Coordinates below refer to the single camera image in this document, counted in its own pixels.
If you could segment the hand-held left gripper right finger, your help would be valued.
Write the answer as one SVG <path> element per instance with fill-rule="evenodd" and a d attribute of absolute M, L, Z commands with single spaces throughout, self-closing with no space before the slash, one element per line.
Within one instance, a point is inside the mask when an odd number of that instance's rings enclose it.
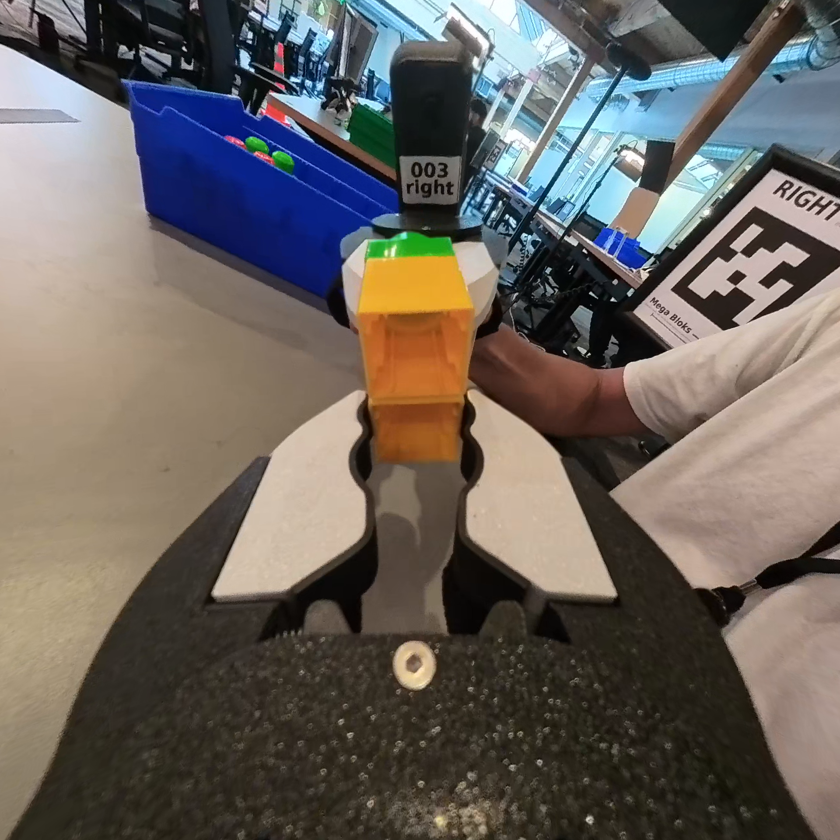
<path fill-rule="evenodd" d="M 527 594 L 611 605 L 617 591 L 560 453 L 475 388 L 465 397 L 457 534 Z"/>

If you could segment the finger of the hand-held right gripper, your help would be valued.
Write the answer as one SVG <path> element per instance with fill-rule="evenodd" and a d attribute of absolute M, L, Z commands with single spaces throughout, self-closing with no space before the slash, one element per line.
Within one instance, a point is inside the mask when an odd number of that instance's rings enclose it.
<path fill-rule="evenodd" d="M 341 242 L 342 288 L 347 309 L 360 304 L 368 238 L 344 238 Z"/>
<path fill-rule="evenodd" d="M 497 295 L 499 267 L 482 241 L 460 241 L 454 245 L 458 269 L 474 309 L 474 325 L 489 317 Z"/>

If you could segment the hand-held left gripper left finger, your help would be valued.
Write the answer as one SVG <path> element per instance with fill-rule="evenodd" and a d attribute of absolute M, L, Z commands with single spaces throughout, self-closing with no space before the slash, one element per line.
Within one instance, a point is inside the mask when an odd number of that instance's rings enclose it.
<path fill-rule="evenodd" d="M 298 595 L 372 546 L 366 407 L 366 394 L 354 391 L 271 452 L 213 586 L 215 602 Z"/>

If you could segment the green two-stud toy block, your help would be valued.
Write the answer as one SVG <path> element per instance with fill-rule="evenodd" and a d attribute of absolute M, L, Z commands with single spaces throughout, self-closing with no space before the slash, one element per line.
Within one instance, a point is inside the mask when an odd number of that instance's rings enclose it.
<path fill-rule="evenodd" d="M 367 242 L 364 259 L 455 257 L 453 243 L 448 237 L 428 237 L 416 232 L 402 232 L 390 238 Z"/>
<path fill-rule="evenodd" d="M 270 163 L 275 168 L 293 175 L 295 171 L 294 159 L 282 150 L 272 150 L 268 143 L 260 137 L 251 135 L 245 141 L 245 149 L 263 162 Z"/>

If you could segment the yellow single-stud toy block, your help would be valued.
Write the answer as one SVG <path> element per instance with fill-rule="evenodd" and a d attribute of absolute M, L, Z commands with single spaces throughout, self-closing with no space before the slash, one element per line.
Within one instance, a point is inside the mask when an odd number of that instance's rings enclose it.
<path fill-rule="evenodd" d="M 384 464 L 453 463 L 460 455 L 462 396 L 429 403 L 368 402 L 373 450 Z"/>
<path fill-rule="evenodd" d="M 462 400 L 474 316 L 455 257 L 367 260 L 357 322 L 371 402 Z"/>

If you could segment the blue plastic storage bin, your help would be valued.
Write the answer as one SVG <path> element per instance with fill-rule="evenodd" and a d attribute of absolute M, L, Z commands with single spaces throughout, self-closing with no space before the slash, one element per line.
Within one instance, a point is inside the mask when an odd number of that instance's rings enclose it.
<path fill-rule="evenodd" d="M 125 80 L 147 212 L 324 298 L 340 242 L 397 211 L 397 192 L 236 96 Z M 224 137 L 254 135 L 295 162 L 289 175 Z"/>

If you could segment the person's right forearm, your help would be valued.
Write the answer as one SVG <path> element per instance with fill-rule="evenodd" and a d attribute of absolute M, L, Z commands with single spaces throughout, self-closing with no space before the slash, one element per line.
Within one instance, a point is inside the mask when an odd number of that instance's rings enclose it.
<path fill-rule="evenodd" d="M 476 341 L 469 378 L 543 435 L 609 438 L 648 431 L 627 396 L 623 368 L 597 370 L 545 353 L 507 326 Z"/>

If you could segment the stack of green crates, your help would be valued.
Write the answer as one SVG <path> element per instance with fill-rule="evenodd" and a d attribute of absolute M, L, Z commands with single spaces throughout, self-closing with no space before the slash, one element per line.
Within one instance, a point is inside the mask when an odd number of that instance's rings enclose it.
<path fill-rule="evenodd" d="M 395 156 L 393 123 L 382 112 L 359 102 L 347 124 L 350 141 L 357 148 L 381 161 Z"/>

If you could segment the small blue background bins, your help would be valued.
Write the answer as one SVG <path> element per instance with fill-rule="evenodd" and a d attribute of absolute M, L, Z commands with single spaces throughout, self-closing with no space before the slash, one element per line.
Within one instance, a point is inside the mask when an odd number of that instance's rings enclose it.
<path fill-rule="evenodd" d="M 639 241 L 621 228 L 604 227 L 594 239 L 594 245 L 631 270 L 642 268 L 650 259 L 650 254 L 640 248 Z"/>

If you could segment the black microphone stand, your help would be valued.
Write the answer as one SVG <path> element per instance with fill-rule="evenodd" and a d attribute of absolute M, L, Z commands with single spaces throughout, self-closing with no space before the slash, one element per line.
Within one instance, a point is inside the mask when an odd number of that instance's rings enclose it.
<path fill-rule="evenodd" d="M 546 262 L 550 257 L 552 257 L 557 248 L 564 242 L 567 230 L 566 226 L 559 227 L 558 230 L 554 232 L 553 239 L 551 242 L 549 242 L 548 245 L 544 244 L 538 236 L 538 233 L 542 229 L 544 224 L 537 225 L 535 223 L 535 218 L 539 215 L 541 206 L 548 197 L 551 188 L 553 188 L 554 184 L 560 178 L 560 175 L 563 173 L 565 167 L 571 161 L 572 157 L 574 156 L 574 153 L 581 145 L 581 142 L 585 138 L 585 135 L 590 131 L 593 123 L 600 115 L 610 98 L 613 96 L 615 89 L 622 82 L 625 76 L 630 76 L 636 81 L 646 81 L 652 75 L 652 68 L 644 58 L 635 54 L 629 48 L 624 47 L 623 45 L 620 45 L 615 41 L 611 42 L 607 46 L 606 56 L 613 64 L 618 66 L 617 73 L 615 74 L 614 78 L 609 82 L 601 99 L 597 102 L 594 110 L 592 111 L 590 118 L 588 118 L 587 122 L 585 123 L 581 131 L 578 133 L 577 137 L 575 138 L 568 153 L 563 158 L 559 167 L 551 176 L 548 184 L 543 188 L 537 201 L 526 213 L 525 217 L 520 222 L 520 225 L 514 232 L 514 235 L 509 240 L 509 250 L 512 250 L 513 246 L 519 242 L 519 240 L 524 236 L 525 233 L 532 233 L 534 234 L 533 238 L 537 240 L 537 244 L 539 245 L 539 248 L 534 249 L 531 257 L 520 268 L 516 275 L 516 279 L 511 284 L 510 302 L 513 302 L 513 293 L 525 291 L 528 283 L 536 274 L 539 273 L 540 265 Z"/>

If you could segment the person's white shirt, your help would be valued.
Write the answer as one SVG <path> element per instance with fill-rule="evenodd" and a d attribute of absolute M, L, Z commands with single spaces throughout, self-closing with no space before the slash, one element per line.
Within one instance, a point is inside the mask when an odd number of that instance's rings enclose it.
<path fill-rule="evenodd" d="M 612 496 L 692 586 L 745 583 L 838 524 L 838 291 L 630 363 L 623 382 L 669 448 Z M 838 574 L 751 595 L 722 635 L 806 821 L 838 838 Z"/>

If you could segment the framed marker sign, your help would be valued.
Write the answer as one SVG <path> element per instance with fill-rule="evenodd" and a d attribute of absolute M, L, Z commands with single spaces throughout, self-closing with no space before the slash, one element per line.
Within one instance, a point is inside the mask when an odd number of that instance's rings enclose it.
<path fill-rule="evenodd" d="M 774 145 L 651 271 L 622 318 L 661 352 L 838 284 L 838 165 Z"/>

